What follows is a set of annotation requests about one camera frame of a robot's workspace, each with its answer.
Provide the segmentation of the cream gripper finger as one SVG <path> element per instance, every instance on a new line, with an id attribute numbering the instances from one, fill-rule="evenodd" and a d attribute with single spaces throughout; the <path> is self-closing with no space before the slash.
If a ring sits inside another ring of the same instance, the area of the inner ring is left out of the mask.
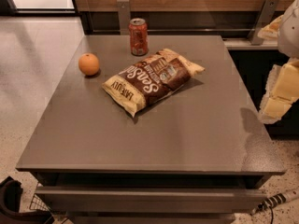
<path id="1" fill-rule="evenodd" d="M 283 16 L 279 16 L 263 27 L 259 33 L 258 37 L 265 40 L 277 40 L 278 39 L 278 31 L 280 28 L 280 24 L 282 22 Z"/>
<path id="2" fill-rule="evenodd" d="M 290 58 L 282 66 L 274 64 L 269 72 L 265 95 L 260 103 L 259 120 L 274 124 L 299 99 L 299 60 Z"/>

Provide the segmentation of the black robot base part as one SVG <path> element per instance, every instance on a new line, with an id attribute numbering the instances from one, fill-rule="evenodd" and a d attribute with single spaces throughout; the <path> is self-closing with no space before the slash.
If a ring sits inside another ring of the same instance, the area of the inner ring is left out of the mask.
<path id="1" fill-rule="evenodd" d="M 0 224 L 52 224 L 49 211 L 21 212 L 21 182 L 8 176 L 0 182 Z"/>

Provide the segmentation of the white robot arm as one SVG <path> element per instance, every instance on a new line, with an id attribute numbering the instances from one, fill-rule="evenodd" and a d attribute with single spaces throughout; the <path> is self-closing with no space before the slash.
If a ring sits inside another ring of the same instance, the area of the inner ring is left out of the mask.
<path id="1" fill-rule="evenodd" d="M 273 124 L 299 99 L 299 0 L 294 0 L 283 15 L 263 27 L 258 37 L 276 40 L 278 51 L 289 57 L 282 66 L 273 65 L 260 103 L 260 122 Z"/>

